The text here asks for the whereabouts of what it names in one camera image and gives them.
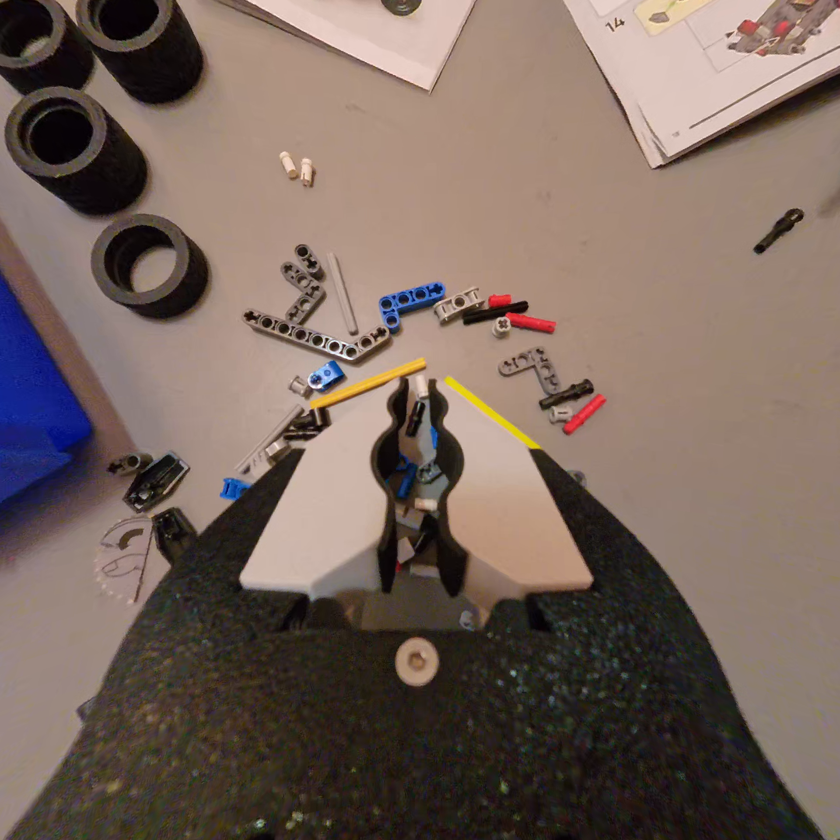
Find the open instruction booklet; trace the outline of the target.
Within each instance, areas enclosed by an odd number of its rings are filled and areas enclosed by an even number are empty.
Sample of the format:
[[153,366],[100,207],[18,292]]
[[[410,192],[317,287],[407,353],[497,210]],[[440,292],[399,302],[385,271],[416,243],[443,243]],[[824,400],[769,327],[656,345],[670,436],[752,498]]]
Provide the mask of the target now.
[[838,75],[836,1],[566,1],[651,168]]

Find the black lego axle pin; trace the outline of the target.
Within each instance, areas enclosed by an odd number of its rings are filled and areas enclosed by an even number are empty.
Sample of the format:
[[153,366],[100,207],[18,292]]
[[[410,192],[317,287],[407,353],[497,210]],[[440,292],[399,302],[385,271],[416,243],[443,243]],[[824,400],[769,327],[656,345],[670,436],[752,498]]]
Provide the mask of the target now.
[[779,219],[777,219],[770,231],[761,238],[761,240],[753,247],[752,252],[755,255],[762,255],[782,236],[790,233],[792,229],[798,225],[805,217],[804,211],[799,207],[788,209]]

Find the blue tagged storage bin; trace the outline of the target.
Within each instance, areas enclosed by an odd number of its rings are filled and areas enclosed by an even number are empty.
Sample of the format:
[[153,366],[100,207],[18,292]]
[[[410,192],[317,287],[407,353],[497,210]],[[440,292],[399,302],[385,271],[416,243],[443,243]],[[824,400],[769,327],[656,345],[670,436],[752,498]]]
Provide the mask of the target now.
[[2,507],[66,468],[91,434],[88,415],[2,278]]

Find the black rubber tire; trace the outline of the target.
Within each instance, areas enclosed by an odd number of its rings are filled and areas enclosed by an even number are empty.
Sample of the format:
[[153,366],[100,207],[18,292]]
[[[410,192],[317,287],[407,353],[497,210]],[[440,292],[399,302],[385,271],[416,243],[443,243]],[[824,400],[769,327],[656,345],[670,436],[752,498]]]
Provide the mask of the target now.
[[10,111],[5,144],[17,168],[88,216],[115,214],[143,193],[139,145],[97,100],[69,87],[24,96]]
[[1,75],[19,93],[82,89],[93,64],[88,42],[58,2],[1,2]]
[[120,87],[147,104],[174,102],[203,74],[203,52],[176,1],[77,1],[80,32]]
[[[158,287],[138,291],[133,268],[153,249],[171,250],[173,269]],[[122,216],[101,232],[92,248],[91,272],[107,298],[154,320],[174,319],[191,310],[202,299],[210,278],[207,258],[198,244],[171,220],[148,213]]]

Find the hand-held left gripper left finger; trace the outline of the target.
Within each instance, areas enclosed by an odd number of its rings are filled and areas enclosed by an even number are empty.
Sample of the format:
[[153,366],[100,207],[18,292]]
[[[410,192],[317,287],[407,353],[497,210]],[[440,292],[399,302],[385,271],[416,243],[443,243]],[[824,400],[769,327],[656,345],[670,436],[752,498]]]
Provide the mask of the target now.
[[246,590],[311,599],[392,590],[396,499],[409,383],[357,397],[304,450],[239,576]]

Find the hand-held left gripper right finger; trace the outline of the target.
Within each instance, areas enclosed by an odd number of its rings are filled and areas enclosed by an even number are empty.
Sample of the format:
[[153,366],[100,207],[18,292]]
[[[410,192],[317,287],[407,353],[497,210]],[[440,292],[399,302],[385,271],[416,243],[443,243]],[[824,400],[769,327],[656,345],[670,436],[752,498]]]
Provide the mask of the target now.
[[535,455],[541,447],[453,377],[431,382],[437,399],[442,493],[441,572],[471,601],[522,600],[588,590],[594,577],[550,493]]

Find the closed instruction booklet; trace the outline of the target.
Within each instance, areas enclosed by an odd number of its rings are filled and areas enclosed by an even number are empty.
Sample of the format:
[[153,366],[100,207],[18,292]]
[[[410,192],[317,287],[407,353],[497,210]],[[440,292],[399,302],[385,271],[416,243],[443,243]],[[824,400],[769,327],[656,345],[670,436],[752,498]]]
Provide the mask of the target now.
[[474,1],[223,1],[223,5],[430,92]]

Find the clear plastic scrap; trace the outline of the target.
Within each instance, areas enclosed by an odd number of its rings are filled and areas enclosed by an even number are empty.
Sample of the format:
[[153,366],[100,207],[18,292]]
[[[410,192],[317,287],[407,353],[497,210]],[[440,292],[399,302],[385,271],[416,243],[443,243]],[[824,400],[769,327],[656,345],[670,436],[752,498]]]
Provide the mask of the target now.
[[139,600],[152,537],[149,517],[120,520],[104,533],[95,552],[93,576],[106,595],[127,604]]

